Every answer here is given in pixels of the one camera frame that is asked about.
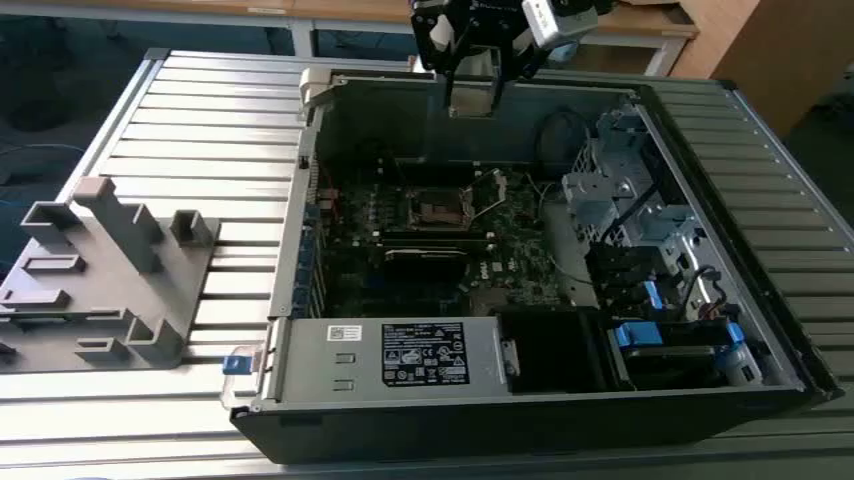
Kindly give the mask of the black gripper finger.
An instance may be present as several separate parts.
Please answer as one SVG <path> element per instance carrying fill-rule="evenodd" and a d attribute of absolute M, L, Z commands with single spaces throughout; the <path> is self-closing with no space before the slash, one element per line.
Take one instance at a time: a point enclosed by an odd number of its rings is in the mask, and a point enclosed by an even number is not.
<path fill-rule="evenodd" d="M 410 27 L 421 66 L 444 79 L 443 104 L 448 108 L 467 49 L 467 3 L 412 2 Z"/>
<path fill-rule="evenodd" d="M 492 51 L 492 111 L 496 111 L 505 87 L 519 78 L 531 79 L 545 63 L 549 51 L 537 46 L 525 29 L 512 40 L 503 38 Z"/>

